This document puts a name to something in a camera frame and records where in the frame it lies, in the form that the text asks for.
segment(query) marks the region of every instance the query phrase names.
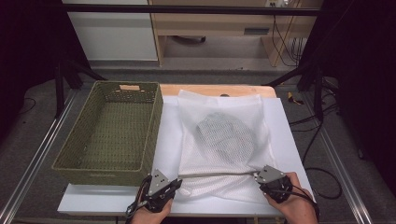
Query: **white cloth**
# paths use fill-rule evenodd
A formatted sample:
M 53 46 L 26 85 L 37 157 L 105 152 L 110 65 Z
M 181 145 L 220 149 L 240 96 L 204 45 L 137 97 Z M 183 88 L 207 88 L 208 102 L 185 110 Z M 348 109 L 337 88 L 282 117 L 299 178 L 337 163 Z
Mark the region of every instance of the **white cloth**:
M 183 140 L 179 175 L 241 174 L 275 166 L 260 95 L 210 97 L 180 91 Z M 184 197 L 220 198 L 262 203 L 251 175 L 183 178 Z

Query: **white tabletop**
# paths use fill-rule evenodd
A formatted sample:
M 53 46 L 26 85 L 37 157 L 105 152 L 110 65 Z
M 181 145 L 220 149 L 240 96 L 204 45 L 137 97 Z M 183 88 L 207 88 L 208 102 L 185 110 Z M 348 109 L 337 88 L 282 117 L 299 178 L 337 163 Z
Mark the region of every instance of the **white tabletop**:
M 312 192 L 295 146 L 283 106 L 278 98 L 262 98 L 265 122 L 271 134 L 271 147 L 279 170 L 296 172 L 303 188 Z M 177 122 L 176 96 L 163 97 L 163 114 L 153 169 L 170 180 L 177 178 L 181 157 L 181 127 Z M 58 211 L 74 216 L 123 216 L 134 201 L 137 187 L 68 185 Z M 243 203 L 216 197 L 190 201 L 174 199 L 171 217 L 276 217 L 268 203 Z

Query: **human hand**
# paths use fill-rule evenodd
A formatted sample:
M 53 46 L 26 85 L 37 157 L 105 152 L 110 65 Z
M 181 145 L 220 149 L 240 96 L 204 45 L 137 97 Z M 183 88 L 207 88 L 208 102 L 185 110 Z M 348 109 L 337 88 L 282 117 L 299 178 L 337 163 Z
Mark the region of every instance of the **human hand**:
M 171 212 L 173 199 L 170 199 L 160 213 L 152 213 L 146 207 L 138 209 L 134 213 L 131 224 L 160 224 Z
M 309 193 L 307 189 L 302 189 L 300 185 L 300 181 L 296 173 L 286 173 L 286 175 L 290 178 L 290 182 L 293 186 L 293 192 L 299 194 L 307 194 L 311 199 L 312 195 Z M 271 204 L 274 208 L 279 210 L 289 222 L 289 224 L 317 224 L 317 216 L 315 213 L 315 209 L 312 206 L 312 203 L 307 199 L 296 195 L 290 195 L 289 198 L 283 203 L 277 203 L 272 199 L 269 195 L 264 193 L 264 197 L 267 199 L 268 203 Z

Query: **basket handle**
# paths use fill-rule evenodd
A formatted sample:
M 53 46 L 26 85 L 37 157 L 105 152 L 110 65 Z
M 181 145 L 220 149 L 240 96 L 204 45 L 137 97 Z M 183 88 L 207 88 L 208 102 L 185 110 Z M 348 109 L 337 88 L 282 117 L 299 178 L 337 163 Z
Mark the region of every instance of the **basket handle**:
M 120 85 L 122 91 L 142 91 L 139 85 Z

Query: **green wicker basket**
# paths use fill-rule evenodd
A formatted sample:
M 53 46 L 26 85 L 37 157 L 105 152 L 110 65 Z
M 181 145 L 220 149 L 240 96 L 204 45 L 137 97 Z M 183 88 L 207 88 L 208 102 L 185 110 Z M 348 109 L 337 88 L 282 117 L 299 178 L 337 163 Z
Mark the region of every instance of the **green wicker basket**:
M 159 83 L 95 82 L 52 169 L 76 185 L 139 186 L 162 111 Z

